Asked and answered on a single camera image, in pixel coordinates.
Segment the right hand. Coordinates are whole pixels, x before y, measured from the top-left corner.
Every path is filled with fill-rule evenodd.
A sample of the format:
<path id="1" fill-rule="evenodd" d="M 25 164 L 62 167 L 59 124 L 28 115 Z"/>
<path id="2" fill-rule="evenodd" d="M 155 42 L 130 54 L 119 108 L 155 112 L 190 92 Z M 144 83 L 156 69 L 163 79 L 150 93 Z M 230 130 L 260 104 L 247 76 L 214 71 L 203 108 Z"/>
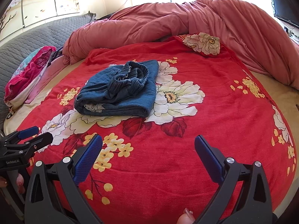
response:
<path id="1" fill-rule="evenodd" d="M 185 208 L 183 214 L 177 220 L 177 224 L 193 224 L 194 221 L 193 211 Z"/>

